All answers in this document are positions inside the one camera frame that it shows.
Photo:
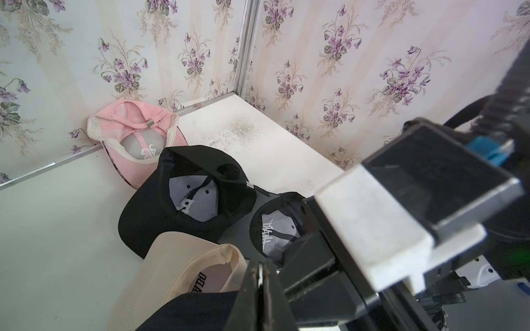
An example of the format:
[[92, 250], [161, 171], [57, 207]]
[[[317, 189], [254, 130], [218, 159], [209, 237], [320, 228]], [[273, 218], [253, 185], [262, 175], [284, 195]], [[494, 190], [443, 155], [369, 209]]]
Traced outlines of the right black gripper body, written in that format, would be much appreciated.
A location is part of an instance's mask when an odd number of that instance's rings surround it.
[[314, 197], [300, 211], [306, 233], [287, 250], [279, 274], [299, 327], [436, 330], [404, 284], [371, 288]]

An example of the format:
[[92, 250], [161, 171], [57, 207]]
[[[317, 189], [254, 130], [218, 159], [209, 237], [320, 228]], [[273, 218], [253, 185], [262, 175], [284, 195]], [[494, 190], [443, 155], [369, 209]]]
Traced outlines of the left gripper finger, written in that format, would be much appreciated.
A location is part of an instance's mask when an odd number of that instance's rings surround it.
[[297, 330], [277, 268], [270, 260], [251, 261], [225, 330]]

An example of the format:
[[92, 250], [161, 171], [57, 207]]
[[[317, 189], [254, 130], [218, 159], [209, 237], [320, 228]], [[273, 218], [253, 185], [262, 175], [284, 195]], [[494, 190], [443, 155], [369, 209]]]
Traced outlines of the black cap white letter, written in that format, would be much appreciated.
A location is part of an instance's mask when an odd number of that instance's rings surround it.
[[237, 291], [186, 293], [166, 303], [137, 329], [147, 331], [223, 330], [237, 295]]

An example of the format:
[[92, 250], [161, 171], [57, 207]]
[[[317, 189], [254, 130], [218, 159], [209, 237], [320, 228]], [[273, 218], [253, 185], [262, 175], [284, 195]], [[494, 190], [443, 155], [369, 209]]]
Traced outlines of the beige baseball cap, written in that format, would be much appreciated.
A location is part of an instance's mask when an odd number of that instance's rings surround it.
[[135, 330], [164, 304], [185, 294], [239, 290], [247, 266], [234, 245], [162, 233], [116, 301], [107, 329]]

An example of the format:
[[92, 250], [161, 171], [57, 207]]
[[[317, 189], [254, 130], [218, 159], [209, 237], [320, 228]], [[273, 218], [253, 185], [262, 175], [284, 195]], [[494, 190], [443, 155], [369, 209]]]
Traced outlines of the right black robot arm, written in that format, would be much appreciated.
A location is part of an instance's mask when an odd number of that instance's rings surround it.
[[529, 143], [525, 46], [469, 132], [417, 118], [304, 200], [306, 234], [281, 270], [250, 263], [227, 330], [434, 330], [416, 300], [425, 274], [486, 237], [483, 223], [526, 193], [502, 164]]

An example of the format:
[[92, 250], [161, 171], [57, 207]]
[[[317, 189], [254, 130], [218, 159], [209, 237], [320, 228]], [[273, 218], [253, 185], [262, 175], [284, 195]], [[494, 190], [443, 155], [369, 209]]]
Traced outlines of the dark grey baseball cap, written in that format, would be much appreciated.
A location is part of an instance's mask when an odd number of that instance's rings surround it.
[[228, 227], [218, 244], [234, 245], [247, 260], [270, 259], [284, 265], [290, 247], [306, 233], [302, 219], [304, 197], [297, 192], [256, 192], [251, 212]]

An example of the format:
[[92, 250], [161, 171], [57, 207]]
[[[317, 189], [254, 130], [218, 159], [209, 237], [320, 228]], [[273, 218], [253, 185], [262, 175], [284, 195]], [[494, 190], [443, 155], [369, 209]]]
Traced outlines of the black cap centre back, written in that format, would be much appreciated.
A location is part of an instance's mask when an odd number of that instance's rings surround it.
[[232, 244], [245, 258], [262, 259], [249, 226], [251, 213], [266, 196], [221, 150], [200, 145], [165, 148], [155, 172], [126, 204], [118, 233], [141, 258], [160, 234], [180, 232]]

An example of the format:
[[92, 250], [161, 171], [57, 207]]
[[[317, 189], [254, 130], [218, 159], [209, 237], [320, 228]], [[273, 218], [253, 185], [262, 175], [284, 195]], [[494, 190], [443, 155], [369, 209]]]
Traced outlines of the pink cap back wall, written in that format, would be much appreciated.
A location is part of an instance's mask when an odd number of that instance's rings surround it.
[[167, 147], [186, 146], [179, 116], [160, 106], [120, 99], [88, 118], [87, 134], [100, 142], [118, 175], [138, 189], [157, 169]]

